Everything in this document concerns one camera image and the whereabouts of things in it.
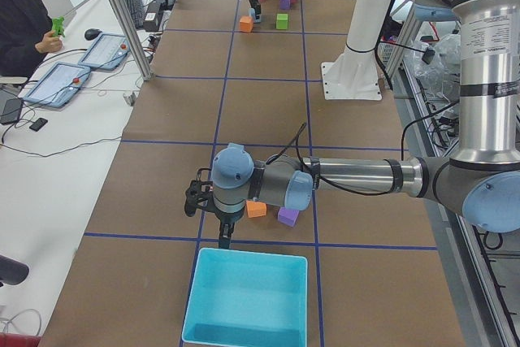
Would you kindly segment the light blue foam block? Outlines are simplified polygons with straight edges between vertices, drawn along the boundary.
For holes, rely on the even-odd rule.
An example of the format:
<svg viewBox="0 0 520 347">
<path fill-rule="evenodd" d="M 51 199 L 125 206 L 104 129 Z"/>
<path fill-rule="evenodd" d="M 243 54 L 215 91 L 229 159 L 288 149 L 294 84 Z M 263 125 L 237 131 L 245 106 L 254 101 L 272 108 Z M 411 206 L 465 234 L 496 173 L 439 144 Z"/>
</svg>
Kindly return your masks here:
<svg viewBox="0 0 520 347">
<path fill-rule="evenodd" d="M 259 24 L 262 21 L 262 15 L 258 14 L 253 8 L 249 8 L 249 16 L 255 24 Z"/>
</svg>

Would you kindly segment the orange foam block far side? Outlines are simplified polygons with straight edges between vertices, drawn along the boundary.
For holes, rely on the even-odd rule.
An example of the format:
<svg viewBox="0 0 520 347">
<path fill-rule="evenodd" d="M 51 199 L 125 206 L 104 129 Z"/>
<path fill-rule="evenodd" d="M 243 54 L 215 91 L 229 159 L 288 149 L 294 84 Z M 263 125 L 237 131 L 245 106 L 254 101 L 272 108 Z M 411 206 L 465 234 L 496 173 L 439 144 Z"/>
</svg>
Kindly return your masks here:
<svg viewBox="0 0 520 347">
<path fill-rule="evenodd" d="M 251 33 L 254 28 L 254 18 L 248 15 L 241 16 L 239 20 L 239 30 L 242 33 Z"/>
</svg>

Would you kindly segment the purple foam block far side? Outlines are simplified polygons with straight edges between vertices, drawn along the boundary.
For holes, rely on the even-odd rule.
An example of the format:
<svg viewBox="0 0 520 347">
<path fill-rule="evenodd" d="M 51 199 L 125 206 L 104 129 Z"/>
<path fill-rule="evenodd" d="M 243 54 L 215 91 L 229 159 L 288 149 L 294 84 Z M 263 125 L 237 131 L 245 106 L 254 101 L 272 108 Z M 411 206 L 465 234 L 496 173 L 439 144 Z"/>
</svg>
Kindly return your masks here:
<svg viewBox="0 0 520 347">
<path fill-rule="evenodd" d="M 279 0 L 280 10 L 289 10 L 291 8 L 291 0 Z"/>
</svg>

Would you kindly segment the orange foam block near bin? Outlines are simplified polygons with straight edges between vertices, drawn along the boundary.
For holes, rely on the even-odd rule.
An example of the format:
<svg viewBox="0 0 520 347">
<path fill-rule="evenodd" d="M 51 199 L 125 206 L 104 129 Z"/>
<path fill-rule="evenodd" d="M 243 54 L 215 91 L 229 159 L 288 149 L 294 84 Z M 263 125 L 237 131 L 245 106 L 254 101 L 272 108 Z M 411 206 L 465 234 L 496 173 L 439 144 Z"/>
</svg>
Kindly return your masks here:
<svg viewBox="0 0 520 347">
<path fill-rule="evenodd" d="M 263 202 L 246 202 L 246 211 L 249 218 L 259 218 L 267 215 L 267 204 Z"/>
</svg>

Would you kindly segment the green foam block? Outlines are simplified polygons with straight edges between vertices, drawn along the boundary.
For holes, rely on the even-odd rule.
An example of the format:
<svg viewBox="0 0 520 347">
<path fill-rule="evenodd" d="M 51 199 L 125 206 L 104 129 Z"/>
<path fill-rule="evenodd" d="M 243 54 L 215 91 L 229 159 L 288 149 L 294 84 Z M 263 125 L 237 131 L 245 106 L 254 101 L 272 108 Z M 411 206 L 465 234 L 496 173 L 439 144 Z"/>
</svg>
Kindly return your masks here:
<svg viewBox="0 0 520 347">
<path fill-rule="evenodd" d="M 288 29 L 288 14 L 278 13 L 276 15 L 275 28 L 277 30 L 287 30 Z"/>
</svg>

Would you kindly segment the purple foam block near bin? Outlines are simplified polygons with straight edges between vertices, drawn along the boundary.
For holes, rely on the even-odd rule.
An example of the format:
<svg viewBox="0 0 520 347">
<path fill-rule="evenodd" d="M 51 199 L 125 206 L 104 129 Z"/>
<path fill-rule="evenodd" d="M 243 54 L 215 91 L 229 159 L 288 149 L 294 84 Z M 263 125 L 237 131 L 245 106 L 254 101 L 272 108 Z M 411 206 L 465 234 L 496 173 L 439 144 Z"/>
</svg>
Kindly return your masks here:
<svg viewBox="0 0 520 347">
<path fill-rule="evenodd" d="M 280 223 L 289 227 L 294 227 L 299 216 L 299 211 L 294 209 L 288 209 L 280 207 L 277 215 L 277 219 Z"/>
</svg>

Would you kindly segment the light blue plastic bin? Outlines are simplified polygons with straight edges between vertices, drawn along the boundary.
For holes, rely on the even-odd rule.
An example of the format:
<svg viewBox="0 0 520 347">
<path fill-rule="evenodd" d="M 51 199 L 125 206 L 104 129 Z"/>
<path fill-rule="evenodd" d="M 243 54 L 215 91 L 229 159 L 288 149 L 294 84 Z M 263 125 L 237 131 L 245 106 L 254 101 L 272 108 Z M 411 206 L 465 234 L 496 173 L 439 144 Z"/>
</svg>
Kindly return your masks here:
<svg viewBox="0 0 520 347">
<path fill-rule="evenodd" d="M 302 256 L 199 251 L 184 318 L 185 343 L 305 346 L 308 262 Z"/>
</svg>

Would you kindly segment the black keyboard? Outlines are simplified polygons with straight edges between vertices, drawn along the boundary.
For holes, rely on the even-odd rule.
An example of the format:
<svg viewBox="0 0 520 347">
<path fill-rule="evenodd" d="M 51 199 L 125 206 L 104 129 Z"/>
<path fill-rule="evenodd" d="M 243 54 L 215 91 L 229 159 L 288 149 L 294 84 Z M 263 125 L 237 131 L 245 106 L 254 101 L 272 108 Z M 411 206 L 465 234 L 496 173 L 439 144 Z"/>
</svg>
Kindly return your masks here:
<svg viewBox="0 0 520 347">
<path fill-rule="evenodd" d="M 124 0 L 136 29 L 143 28 L 144 7 L 142 0 Z"/>
</svg>

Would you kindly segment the teach pendant tablet far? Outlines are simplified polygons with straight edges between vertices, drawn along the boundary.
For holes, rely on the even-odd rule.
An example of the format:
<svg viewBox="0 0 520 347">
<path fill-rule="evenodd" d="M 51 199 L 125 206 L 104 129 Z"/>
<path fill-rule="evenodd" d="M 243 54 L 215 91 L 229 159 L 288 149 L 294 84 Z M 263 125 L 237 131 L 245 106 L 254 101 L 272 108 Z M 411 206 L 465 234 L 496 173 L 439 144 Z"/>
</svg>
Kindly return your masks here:
<svg viewBox="0 0 520 347">
<path fill-rule="evenodd" d="M 113 71 L 128 56 L 129 45 L 124 35 L 101 33 L 78 61 L 93 70 Z"/>
</svg>

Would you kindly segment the teach pendant tablet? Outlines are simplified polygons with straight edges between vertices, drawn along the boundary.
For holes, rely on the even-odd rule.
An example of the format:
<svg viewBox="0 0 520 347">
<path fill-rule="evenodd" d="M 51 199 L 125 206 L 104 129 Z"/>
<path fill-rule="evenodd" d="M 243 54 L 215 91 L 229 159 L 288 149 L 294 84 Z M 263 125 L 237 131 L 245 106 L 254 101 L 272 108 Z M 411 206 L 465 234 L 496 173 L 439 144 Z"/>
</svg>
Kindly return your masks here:
<svg viewBox="0 0 520 347">
<path fill-rule="evenodd" d="M 128 56 L 129 45 L 124 35 L 101 33 L 78 61 L 93 70 L 113 71 Z"/>
<path fill-rule="evenodd" d="M 57 62 L 23 97 L 30 105 L 65 106 L 90 77 L 91 69 L 78 64 Z"/>
</svg>

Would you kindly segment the black computer mouse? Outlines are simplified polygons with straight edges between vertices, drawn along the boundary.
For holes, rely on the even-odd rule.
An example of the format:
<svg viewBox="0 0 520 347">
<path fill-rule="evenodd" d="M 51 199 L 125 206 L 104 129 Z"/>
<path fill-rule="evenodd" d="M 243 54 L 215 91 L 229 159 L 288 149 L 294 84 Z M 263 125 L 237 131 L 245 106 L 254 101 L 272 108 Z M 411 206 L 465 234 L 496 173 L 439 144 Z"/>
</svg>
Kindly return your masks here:
<svg viewBox="0 0 520 347">
<path fill-rule="evenodd" d="M 84 39 L 87 41 L 92 41 L 95 38 L 97 38 L 101 33 L 102 31 L 100 29 L 89 28 L 84 32 Z"/>
</svg>

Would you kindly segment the green toy figure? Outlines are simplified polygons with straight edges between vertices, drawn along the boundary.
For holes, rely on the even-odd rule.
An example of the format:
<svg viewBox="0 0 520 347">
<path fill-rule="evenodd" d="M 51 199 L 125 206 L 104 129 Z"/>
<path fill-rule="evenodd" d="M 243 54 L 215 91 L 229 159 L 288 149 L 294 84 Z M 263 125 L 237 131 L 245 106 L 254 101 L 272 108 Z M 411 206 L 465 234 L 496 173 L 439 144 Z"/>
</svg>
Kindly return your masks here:
<svg viewBox="0 0 520 347">
<path fill-rule="evenodd" d="M 54 33 L 54 37 L 63 37 L 64 36 L 64 17 L 60 16 L 52 19 L 52 28 L 51 31 Z"/>
</svg>

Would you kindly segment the teach pendant tablet near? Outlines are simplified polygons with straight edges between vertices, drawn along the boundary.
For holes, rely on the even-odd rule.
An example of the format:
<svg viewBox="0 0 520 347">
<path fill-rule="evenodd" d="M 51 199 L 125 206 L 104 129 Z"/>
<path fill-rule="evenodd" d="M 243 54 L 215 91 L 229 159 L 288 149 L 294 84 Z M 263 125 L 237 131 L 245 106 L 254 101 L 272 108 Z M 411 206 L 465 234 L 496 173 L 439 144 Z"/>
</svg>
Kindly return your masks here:
<svg viewBox="0 0 520 347">
<path fill-rule="evenodd" d="M 91 69 L 78 64 L 57 62 L 23 97 L 30 105 L 65 106 L 90 77 Z"/>
</svg>

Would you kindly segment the black smartphone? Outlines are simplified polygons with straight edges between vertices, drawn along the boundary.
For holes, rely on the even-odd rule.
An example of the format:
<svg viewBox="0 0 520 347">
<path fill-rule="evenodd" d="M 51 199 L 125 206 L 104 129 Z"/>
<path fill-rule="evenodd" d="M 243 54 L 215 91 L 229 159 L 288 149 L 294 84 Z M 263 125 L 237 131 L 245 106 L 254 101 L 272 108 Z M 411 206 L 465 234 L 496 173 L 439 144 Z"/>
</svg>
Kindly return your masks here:
<svg viewBox="0 0 520 347">
<path fill-rule="evenodd" d="M 31 125 L 29 126 L 29 129 L 34 131 L 34 132 L 38 132 L 40 131 L 46 124 L 48 123 L 48 120 L 45 119 L 45 118 L 38 118 L 36 119 L 35 121 L 33 121 L 31 123 Z"/>
</svg>

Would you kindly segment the seated person in black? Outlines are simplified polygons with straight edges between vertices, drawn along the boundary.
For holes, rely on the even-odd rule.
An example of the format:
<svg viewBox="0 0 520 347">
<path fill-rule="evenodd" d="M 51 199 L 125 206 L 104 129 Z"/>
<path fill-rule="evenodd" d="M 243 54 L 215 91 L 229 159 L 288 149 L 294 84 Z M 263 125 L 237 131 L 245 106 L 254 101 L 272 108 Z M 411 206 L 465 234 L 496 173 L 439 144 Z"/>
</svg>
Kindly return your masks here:
<svg viewBox="0 0 520 347">
<path fill-rule="evenodd" d="M 1 0 L 1 75 L 29 78 L 63 48 L 42 0 Z"/>
</svg>

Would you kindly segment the aluminium frame post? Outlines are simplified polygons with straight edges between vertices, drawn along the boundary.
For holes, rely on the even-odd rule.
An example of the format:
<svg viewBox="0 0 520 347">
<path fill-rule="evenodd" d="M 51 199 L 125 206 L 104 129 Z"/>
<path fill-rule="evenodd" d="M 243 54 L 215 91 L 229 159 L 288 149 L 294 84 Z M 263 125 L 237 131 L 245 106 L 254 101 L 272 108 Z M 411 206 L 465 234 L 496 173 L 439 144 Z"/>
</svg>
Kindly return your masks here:
<svg viewBox="0 0 520 347">
<path fill-rule="evenodd" d="M 123 29 L 125 37 L 128 40 L 133 58 L 135 59 L 143 81 L 150 80 L 153 76 L 153 72 L 151 71 L 150 64 L 145 55 L 145 51 L 142 48 L 141 41 L 137 35 L 137 31 L 126 7 L 125 1 L 109 0 L 109 3 L 115 13 L 115 17 L 118 20 L 120 27 Z"/>
</svg>

